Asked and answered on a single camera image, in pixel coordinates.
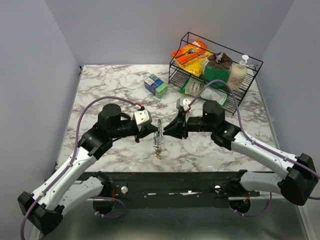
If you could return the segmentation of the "metal disc with keyrings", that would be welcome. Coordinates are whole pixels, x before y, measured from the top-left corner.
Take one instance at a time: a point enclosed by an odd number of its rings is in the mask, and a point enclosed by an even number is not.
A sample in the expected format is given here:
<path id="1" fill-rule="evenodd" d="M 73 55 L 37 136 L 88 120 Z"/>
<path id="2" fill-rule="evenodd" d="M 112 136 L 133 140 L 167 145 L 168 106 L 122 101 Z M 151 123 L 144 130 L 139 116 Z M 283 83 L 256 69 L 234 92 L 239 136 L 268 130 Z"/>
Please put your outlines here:
<path id="1" fill-rule="evenodd" d="M 157 120 L 157 131 L 153 133 L 153 149 L 155 157 L 162 159 L 163 126 L 161 119 Z"/>

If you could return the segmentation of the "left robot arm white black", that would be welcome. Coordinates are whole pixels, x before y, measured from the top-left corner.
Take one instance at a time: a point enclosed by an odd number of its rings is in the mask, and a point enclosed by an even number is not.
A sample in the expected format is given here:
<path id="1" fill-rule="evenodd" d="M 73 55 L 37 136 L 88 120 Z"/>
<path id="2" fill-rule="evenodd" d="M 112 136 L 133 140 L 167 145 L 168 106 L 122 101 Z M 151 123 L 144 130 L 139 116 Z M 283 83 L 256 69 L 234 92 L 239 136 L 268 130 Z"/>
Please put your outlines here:
<path id="1" fill-rule="evenodd" d="M 45 236 L 57 228 L 72 207 L 92 197 L 110 194 L 111 185 L 98 176 L 78 186 L 74 182 L 113 146 L 115 139 L 133 136 L 138 143 L 157 131 L 150 112 L 139 105 L 135 109 L 133 116 L 129 116 L 114 103 L 102 108 L 93 127 L 76 139 L 69 159 L 40 187 L 20 194 L 17 201 L 24 222 L 30 221 Z"/>

